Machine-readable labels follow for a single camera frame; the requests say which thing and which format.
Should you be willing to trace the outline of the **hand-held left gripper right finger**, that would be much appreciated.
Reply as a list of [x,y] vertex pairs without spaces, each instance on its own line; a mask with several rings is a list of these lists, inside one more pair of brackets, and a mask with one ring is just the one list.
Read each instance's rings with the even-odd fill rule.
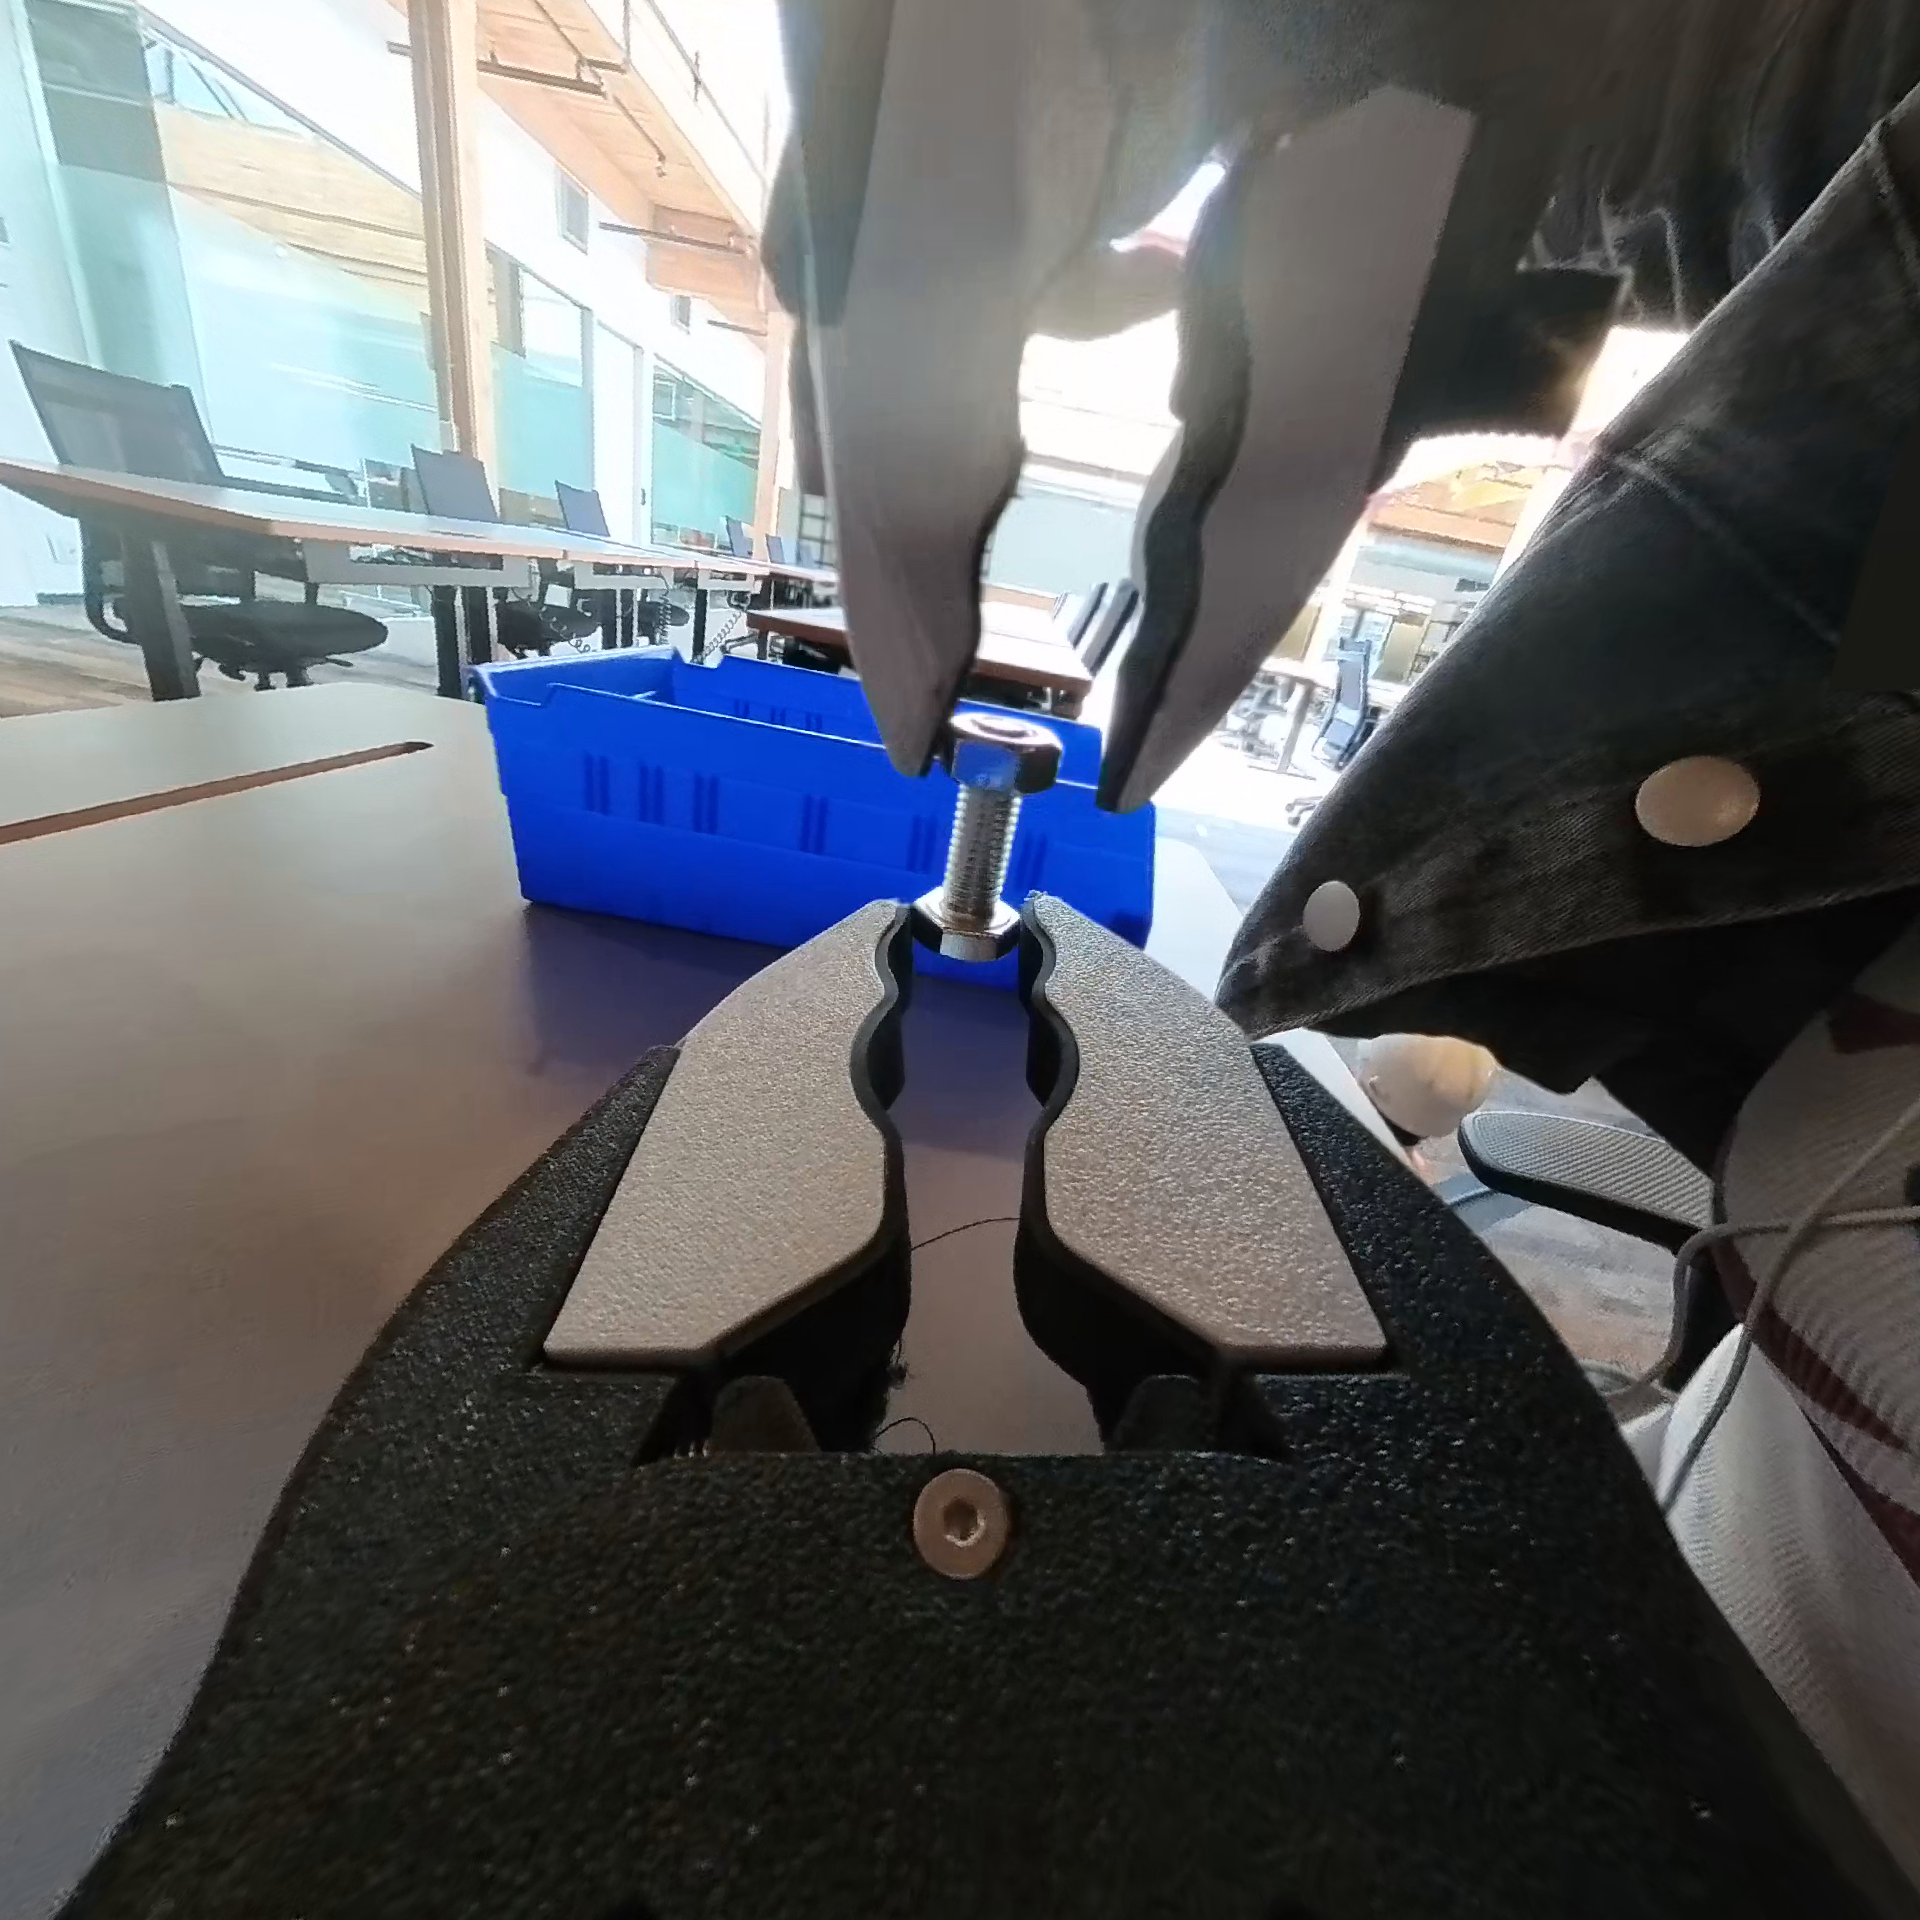
[[1213,1370],[1359,1370],[1387,1334],[1252,1044],[1062,899],[1022,909],[1041,1249]]

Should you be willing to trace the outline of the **blue plastic bin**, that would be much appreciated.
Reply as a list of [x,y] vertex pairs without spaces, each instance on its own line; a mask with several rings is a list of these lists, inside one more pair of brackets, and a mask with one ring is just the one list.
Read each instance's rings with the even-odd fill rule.
[[956,785],[901,774],[855,678],[635,648],[471,687],[531,902],[786,950],[946,874]]

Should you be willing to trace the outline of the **dark denim jacket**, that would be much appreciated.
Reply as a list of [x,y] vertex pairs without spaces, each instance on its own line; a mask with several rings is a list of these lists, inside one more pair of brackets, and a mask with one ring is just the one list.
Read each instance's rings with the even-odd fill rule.
[[1601,437],[1217,1004],[1597,1082],[1693,1165],[1917,922],[1917,688],[1837,660],[1917,432],[1917,94]]

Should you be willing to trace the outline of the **wood-edged office desk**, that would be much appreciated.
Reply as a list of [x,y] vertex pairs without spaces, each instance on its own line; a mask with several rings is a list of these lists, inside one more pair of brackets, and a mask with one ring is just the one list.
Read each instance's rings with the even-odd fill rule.
[[25,458],[3,460],[7,491],[38,508],[113,535],[123,550],[130,637],[156,705],[197,700],[199,672],[180,605],[175,547],[217,538],[291,548],[302,585],[416,586],[431,593],[438,697],[468,694],[492,660],[495,594],[534,593],[544,574],[578,589],[638,596],[651,586],[692,590],[691,647],[709,640],[709,600],[727,596],[724,563],[544,527],[445,520],[332,498],[204,486]]

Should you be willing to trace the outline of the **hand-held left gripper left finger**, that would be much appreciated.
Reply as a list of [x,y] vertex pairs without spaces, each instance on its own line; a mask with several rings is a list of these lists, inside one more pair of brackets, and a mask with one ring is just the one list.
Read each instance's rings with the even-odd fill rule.
[[793,949],[684,1038],[542,1357],[709,1370],[901,1247],[909,909]]

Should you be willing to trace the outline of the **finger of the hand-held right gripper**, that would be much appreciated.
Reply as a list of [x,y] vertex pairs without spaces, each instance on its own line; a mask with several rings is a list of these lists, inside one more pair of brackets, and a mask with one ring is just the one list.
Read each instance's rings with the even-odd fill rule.
[[818,64],[818,410],[853,660],[928,770],[980,640],[1045,298],[1093,252],[1119,124],[1091,5],[843,6]]
[[1476,117],[1400,86],[1250,134],[1180,280],[1175,432],[1143,495],[1140,602],[1098,805],[1133,812],[1202,745],[1353,531]]

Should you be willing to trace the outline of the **white printed shirt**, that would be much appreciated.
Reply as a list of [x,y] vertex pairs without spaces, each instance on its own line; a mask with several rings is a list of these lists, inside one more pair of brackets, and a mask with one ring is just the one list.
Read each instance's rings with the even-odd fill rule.
[[1626,1441],[1688,1567],[1906,1879],[1918,1861],[1917,928],[1690,1156],[1726,1334]]

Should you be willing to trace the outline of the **person's right forearm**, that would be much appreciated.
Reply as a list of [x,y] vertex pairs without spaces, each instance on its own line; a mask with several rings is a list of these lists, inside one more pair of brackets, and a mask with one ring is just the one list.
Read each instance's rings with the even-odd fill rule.
[[1509,5],[1525,276],[1610,283],[1626,324],[1694,328],[1918,78],[1915,2]]

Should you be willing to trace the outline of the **wooden support post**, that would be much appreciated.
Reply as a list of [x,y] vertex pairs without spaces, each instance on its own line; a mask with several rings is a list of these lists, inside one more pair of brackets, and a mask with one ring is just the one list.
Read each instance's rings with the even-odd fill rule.
[[474,2],[407,2],[442,446],[496,460]]

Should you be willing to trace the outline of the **silver hex nut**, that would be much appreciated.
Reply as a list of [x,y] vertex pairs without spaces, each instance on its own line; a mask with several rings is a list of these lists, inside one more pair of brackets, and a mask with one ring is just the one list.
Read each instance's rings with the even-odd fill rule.
[[1013,860],[1027,799],[1053,791],[1062,738],[1013,712],[956,712],[940,745],[940,763],[956,786],[943,910],[963,924],[988,924]]
[[964,914],[943,889],[912,902],[911,926],[921,949],[966,967],[997,965],[1013,955],[1022,938],[1022,916],[1005,900],[995,900],[980,914]]

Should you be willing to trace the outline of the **long wooden table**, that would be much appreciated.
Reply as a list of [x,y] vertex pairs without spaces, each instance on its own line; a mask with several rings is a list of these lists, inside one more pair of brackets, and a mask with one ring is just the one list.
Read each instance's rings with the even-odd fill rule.
[[[853,670],[853,644],[840,609],[760,609],[746,615],[764,659],[786,664],[818,657],[829,670]],[[1048,615],[988,600],[963,700],[997,709],[1053,712],[1078,719],[1094,674]]]

